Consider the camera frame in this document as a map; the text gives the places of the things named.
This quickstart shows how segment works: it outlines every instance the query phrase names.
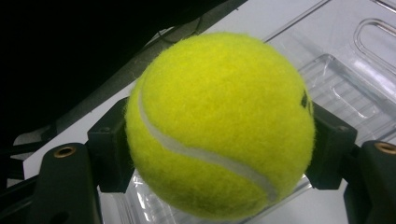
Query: yellow tennis ball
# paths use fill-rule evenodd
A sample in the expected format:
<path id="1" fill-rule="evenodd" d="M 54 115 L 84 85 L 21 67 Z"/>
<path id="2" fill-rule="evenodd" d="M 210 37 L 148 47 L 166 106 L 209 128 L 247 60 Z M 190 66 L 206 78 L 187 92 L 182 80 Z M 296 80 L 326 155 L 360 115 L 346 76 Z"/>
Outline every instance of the yellow tennis ball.
<path id="1" fill-rule="evenodd" d="M 296 69 L 249 35 L 214 33 L 163 51 L 126 108 L 135 168 L 198 217 L 254 216 L 288 196 L 311 160 L 313 108 Z"/>

